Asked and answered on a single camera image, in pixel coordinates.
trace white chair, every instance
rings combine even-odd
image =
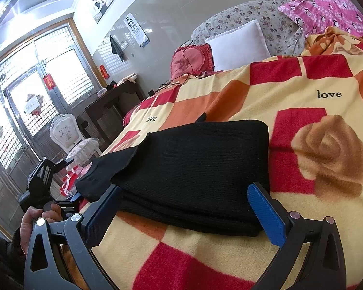
[[[72,114],[59,114],[53,119],[50,137],[67,153],[67,158],[74,158],[74,162],[67,167],[67,171],[76,165],[82,166],[95,153],[102,155],[98,141],[93,138],[84,138]]]

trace human hand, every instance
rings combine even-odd
[[[28,207],[20,225],[20,246],[25,255],[27,255],[28,245],[34,228],[32,221],[40,217],[45,218],[49,223],[62,221],[62,209],[57,204],[51,204],[51,210],[45,212],[41,208]]]

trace orange blanket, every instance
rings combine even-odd
[[[128,115],[107,152],[194,122],[203,112],[207,121],[265,122],[272,197],[304,218],[335,218],[352,287],[363,278],[363,40],[328,28],[307,43],[300,57],[272,57],[204,79],[181,76],[182,86],[159,91]],[[277,247],[264,232],[204,234],[118,212],[93,252],[121,290],[246,290]]]

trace folded black cloth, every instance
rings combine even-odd
[[[95,201],[117,184],[121,210],[201,232],[256,236],[262,227],[246,190],[258,181],[269,192],[268,144],[261,121],[196,122],[96,158],[76,187]]]

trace eye chart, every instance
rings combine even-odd
[[[145,47],[150,40],[131,13],[124,18],[124,23],[140,47]]]

